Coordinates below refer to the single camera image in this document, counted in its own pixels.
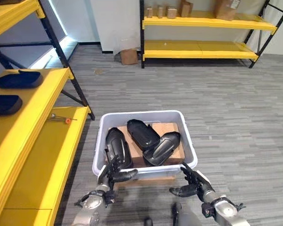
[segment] white wall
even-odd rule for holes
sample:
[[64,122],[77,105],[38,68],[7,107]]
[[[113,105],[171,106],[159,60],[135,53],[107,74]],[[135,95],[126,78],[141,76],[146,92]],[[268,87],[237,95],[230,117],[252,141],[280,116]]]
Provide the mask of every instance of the white wall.
[[100,41],[90,0],[50,0],[67,35],[78,42]]
[[[139,0],[90,0],[94,12],[95,21],[98,27],[99,37],[104,51],[113,50],[115,38],[126,33],[128,36],[137,35],[139,38]],[[146,6],[157,4],[177,5],[175,0],[145,0]],[[214,0],[194,0],[194,10],[210,11],[214,6]],[[271,0],[276,5],[283,4],[283,0]],[[264,0],[243,0],[238,8],[238,13],[258,14]],[[276,21],[278,13],[266,11],[266,18],[270,22]],[[172,39],[172,40],[220,40],[220,41],[243,41],[248,30],[229,28],[208,28],[208,27],[179,27],[179,26],[148,26],[145,29],[145,38],[150,39]],[[264,38],[270,33],[264,32]],[[257,49],[258,34],[250,39],[249,46]],[[277,37],[268,53],[283,54],[283,28],[278,32]]]
[[[283,0],[271,0],[270,3],[278,6],[283,10]],[[270,8],[266,12],[266,15],[267,16],[272,15],[269,19],[271,19],[271,22],[276,24],[279,21],[280,17],[282,16],[282,13],[278,12],[273,8]],[[267,46],[265,53],[283,55],[283,24],[280,26],[276,35],[273,37],[273,39]]]
[[90,0],[103,51],[112,51],[116,39],[140,39],[138,0]]

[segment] wall baseboard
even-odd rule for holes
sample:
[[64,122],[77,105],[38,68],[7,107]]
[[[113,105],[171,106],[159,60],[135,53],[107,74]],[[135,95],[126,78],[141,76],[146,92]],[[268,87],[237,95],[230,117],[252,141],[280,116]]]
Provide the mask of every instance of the wall baseboard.
[[100,45],[99,41],[88,41],[88,42],[79,42],[80,46],[84,46],[84,45]]
[[102,51],[103,54],[113,54],[113,51]]

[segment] small cardboard box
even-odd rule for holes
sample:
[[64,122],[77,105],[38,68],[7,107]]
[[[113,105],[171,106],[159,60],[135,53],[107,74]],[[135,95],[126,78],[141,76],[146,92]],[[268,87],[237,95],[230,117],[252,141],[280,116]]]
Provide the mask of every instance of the small cardboard box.
[[162,18],[164,16],[164,8],[162,6],[157,6],[157,17]]
[[172,6],[169,6],[167,8],[166,16],[168,19],[175,19],[177,16],[177,9]]
[[189,17],[193,9],[193,3],[182,1],[180,15],[181,17]]
[[147,18],[152,18],[152,17],[153,17],[153,8],[147,7]]
[[138,63],[137,51],[134,48],[121,51],[122,65],[134,65]]
[[[168,132],[178,132],[178,127],[176,123],[153,123],[153,129],[160,135],[164,135]],[[142,156],[142,150],[137,146],[137,144],[132,140],[131,135],[129,134],[126,126],[118,127],[120,131],[125,136],[125,139],[129,145],[131,158],[133,161],[133,167],[146,167]],[[180,142],[179,146],[174,150],[173,154],[164,162],[163,165],[175,165],[181,164],[184,160],[184,151],[182,142]]]
[[216,0],[214,15],[217,19],[233,20],[240,0]]

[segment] black metal frame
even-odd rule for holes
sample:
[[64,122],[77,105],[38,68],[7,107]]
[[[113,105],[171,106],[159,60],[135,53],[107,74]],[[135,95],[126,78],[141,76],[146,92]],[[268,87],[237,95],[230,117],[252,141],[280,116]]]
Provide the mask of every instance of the black metal frame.
[[[267,8],[267,6],[271,6],[273,8],[275,8],[276,10],[280,11],[283,13],[283,10],[281,10],[280,8],[272,5],[269,3],[270,0],[266,0],[260,13],[259,13],[259,16],[263,16],[264,15],[264,12],[265,12],[265,9]],[[266,49],[266,47],[268,46],[269,42],[271,41],[271,39],[274,37],[274,35],[276,34],[276,32],[278,31],[279,27],[281,26],[281,24],[283,23],[283,15],[282,17],[280,18],[279,22],[277,23],[276,27],[277,27],[277,30],[273,33],[273,34],[270,34],[270,36],[267,38],[267,40],[265,41],[264,45],[262,46],[261,48],[261,38],[262,38],[262,31],[260,31],[260,36],[259,36],[259,40],[258,40],[258,51],[257,51],[257,55],[258,55],[258,59],[260,58],[260,56],[262,55],[263,51]],[[254,30],[250,30],[249,34],[247,35],[246,39],[244,40],[244,43],[246,44],[248,42],[248,40],[250,39],[252,33],[253,33]],[[249,68],[252,68],[255,63],[258,61],[258,59],[256,61],[251,61],[251,64],[249,66]]]
[[145,54],[145,30],[142,28],[144,20],[144,0],[140,0],[140,27],[141,27],[141,68],[145,68],[143,55]]
[[[70,67],[70,64],[58,42],[58,39],[52,29],[52,26],[49,22],[49,19],[47,18],[46,16],[46,12],[42,6],[42,3],[40,0],[38,0],[44,14],[45,14],[45,17],[44,18],[41,18],[40,21],[45,29],[45,32],[49,38],[50,41],[46,41],[46,42],[30,42],[30,43],[7,43],[7,44],[1,44],[0,47],[18,47],[18,46],[44,46],[44,45],[51,45],[54,47],[62,65],[64,68],[69,68],[71,73],[73,74],[73,79],[71,79],[71,82],[78,94],[78,96],[80,97],[80,99],[76,98],[75,96],[71,95],[70,93],[66,92],[65,90],[62,90],[61,93],[63,93],[64,95],[66,95],[67,97],[73,99],[74,101],[78,102],[79,104],[83,105],[83,106],[86,106],[86,107],[89,107],[90,109],[90,113],[89,113],[89,116],[91,117],[92,120],[95,120],[95,116],[92,112],[92,109],[77,81],[77,79],[75,78],[75,74],[73,73],[71,67]],[[3,65],[3,67],[5,69],[13,69],[13,66],[11,64],[13,64],[14,66],[20,68],[20,69],[24,69],[25,67],[22,66],[21,64],[17,63],[16,61],[14,61],[13,59],[11,59],[10,57],[4,55],[3,53],[1,53],[0,51],[0,63]]]
[[[274,9],[280,11],[283,13],[283,10],[278,8],[277,6],[274,6],[272,4],[269,3],[270,0],[265,0],[264,4],[263,4],[263,7],[262,9],[260,10],[258,16],[260,17],[264,17],[264,12],[265,12],[265,9],[267,8],[267,6],[270,6],[270,7],[273,7]],[[144,53],[145,53],[145,46],[144,46],[144,41],[145,41],[145,37],[144,37],[144,29],[142,28],[143,27],[143,20],[144,20],[144,0],[140,0],[140,31],[141,31],[141,68],[145,68],[145,60],[143,60],[143,56],[144,56]],[[267,40],[265,41],[264,45],[262,46],[261,48],[261,39],[262,39],[262,30],[260,30],[260,35],[259,35],[259,39],[258,39],[258,51],[257,51],[257,60],[256,61],[251,61],[251,64],[249,66],[249,68],[252,68],[255,63],[259,60],[260,56],[262,55],[263,51],[265,50],[265,48],[268,46],[269,42],[271,41],[271,39],[274,37],[274,35],[276,34],[276,32],[278,31],[279,27],[281,26],[283,22],[283,15],[282,17],[280,18],[279,22],[277,23],[276,27],[276,31],[271,34]],[[250,30],[248,35],[246,36],[245,40],[244,40],[244,43],[247,44],[248,40],[250,39],[251,35],[253,34],[254,30]]]

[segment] cardboard box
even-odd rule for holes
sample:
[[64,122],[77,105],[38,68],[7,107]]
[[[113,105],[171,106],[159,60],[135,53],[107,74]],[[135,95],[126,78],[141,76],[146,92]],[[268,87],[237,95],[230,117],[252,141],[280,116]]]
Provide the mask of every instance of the cardboard box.
[[128,180],[125,182],[115,183],[114,190],[118,190],[119,188],[129,187],[129,186],[157,186],[157,185],[173,186],[174,184],[175,184],[175,176],[141,179],[141,180]]
[[164,8],[162,6],[157,6],[157,17],[162,18],[164,16]]
[[214,15],[217,19],[233,20],[240,0],[216,0]]
[[134,65],[138,63],[137,51],[134,48],[121,51],[122,65]]
[[[178,132],[178,127],[176,123],[153,123],[153,129],[160,135],[164,135],[168,132],[176,131]],[[133,167],[146,167],[147,165],[144,162],[142,156],[142,150],[137,146],[137,144],[132,140],[131,135],[129,134],[126,126],[118,127],[120,131],[125,136],[125,139],[129,145],[131,158],[133,161]],[[179,146],[174,150],[173,154],[164,162],[163,165],[175,165],[181,164],[184,160],[184,151],[182,142],[180,142]]]
[[147,7],[147,18],[153,17],[153,9],[152,7]]
[[166,16],[168,19],[175,19],[177,16],[177,9],[172,6],[169,6],[167,8]]
[[182,1],[180,15],[181,17],[190,17],[193,9],[193,3]]

